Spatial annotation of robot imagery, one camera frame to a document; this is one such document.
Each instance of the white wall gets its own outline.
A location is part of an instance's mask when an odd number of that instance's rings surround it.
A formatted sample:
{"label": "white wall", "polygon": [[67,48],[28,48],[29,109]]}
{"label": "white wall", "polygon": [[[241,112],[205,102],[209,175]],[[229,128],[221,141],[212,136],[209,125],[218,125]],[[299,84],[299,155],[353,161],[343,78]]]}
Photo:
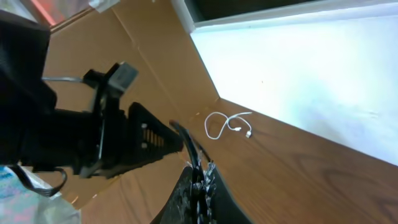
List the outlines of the white wall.
{"label": "white wall", "polygon": [[398,164],[397,16],[191,36],[220,97]]}

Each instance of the wood grain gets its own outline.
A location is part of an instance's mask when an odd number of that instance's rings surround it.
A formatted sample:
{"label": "wood grain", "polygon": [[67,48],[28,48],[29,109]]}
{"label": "wood grain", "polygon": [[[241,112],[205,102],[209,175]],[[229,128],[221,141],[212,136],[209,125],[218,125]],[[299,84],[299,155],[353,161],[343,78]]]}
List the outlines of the wood grain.
{"label": "wood grain", "polygon": [[[247,111],[219,100],[189,123],[236,201],[256,223],[398,223],[396,166],[254,113],[253,135],[226,130],[206,137],[206,116]],[[223,117],[209,120],[217,134]],[[129,172],[83,208],[83,223],[149,223],[162,208],[183,164],[178,155]]]}

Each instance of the white tape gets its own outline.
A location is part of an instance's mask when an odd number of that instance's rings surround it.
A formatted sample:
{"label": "white tape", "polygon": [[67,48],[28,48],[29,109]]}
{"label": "white tape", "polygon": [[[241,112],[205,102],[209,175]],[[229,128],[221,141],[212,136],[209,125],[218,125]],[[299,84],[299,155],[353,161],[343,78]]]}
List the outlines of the white tape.
{"label": "white tape", "polygon": [[103,12],[110,7],[114,6],[116,3],[118,3],[120,0],[91,0],[89,2],[89,5],[98,12]]}

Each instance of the black strap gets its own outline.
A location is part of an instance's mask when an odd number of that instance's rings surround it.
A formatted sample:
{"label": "black strap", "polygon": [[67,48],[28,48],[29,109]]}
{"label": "black strap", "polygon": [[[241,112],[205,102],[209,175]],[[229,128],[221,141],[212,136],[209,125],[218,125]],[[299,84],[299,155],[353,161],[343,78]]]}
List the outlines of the black strap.
{"label": "black strap", "polygon": [[25,171],[19,165],[9,166],[8,168],[10,168],[15,173],[15,175],[17,175],[18,179],[26,189],[38,193],[39,195],[44,197],[54,196],[56,193],[58,193],[61,190],[61,188],[65,185],[65,183],[68,180],[67,173],[63,169],[54,168],[54,171],[58,171],[62,174],[62,179],[63,179],[62,183],[58,187],[54,187],[52,189],[41,189],[33,186],[29,177],[26,175]]}

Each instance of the plastic bag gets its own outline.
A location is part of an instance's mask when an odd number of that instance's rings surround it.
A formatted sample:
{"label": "plastic bag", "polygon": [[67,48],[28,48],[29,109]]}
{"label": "plastic bag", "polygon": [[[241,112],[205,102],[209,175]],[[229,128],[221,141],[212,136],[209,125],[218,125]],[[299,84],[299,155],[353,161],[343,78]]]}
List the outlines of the plastic bag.
{"label": "plastic bag", "polygon": [[[24,169],[35,187],[51,188],[35,174]],[[27,190],[7,167],[0,166],[0,223],[80,224],[80,211],[57,193],[43,197]]]}

